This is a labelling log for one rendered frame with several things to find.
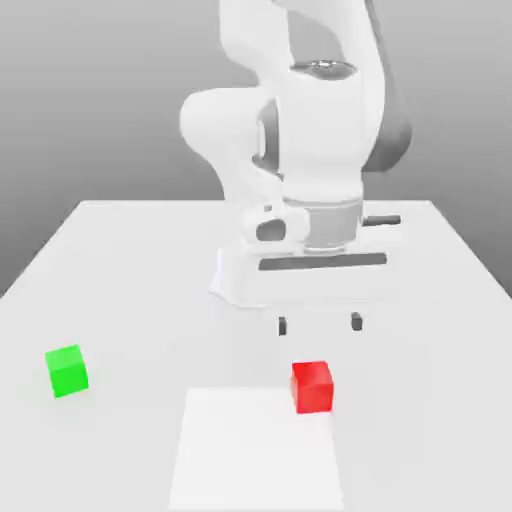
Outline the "small red cube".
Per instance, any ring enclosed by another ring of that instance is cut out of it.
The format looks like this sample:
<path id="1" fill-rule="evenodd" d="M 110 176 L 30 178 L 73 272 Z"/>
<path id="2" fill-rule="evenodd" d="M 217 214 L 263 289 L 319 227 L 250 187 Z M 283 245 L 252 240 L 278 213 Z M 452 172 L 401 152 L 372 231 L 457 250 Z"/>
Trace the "small red cube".
<path id="1" fill-rule="evenodd" d="M 325 361 L 294 362 L 291 392 L 298 414 L 330 412 L 334 382 L 328 364 Z"/>

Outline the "small green cube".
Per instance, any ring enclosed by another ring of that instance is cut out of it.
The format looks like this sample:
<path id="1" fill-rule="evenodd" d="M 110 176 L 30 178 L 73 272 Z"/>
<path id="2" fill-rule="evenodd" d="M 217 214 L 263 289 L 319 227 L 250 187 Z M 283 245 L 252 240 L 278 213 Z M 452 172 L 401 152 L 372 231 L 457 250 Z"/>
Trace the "small green cube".
<path id="1" fill-rule="evenodd" d="M 89 379 L 85 361 L 78 345 L 71 345 L 45 353 L 55 398 L 86 390 Z"/>

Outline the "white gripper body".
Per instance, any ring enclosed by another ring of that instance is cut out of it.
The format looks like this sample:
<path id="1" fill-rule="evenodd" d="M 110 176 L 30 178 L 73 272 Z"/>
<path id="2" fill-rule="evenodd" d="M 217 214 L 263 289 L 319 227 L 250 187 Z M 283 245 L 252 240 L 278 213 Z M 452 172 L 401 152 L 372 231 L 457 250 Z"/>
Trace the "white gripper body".
<path id="1" fill-rule="evenodd" d="M 281 256 L 260 260 L 255 303 L 264 307 L 378 300 L 391 290 L 384 252 Z"/>

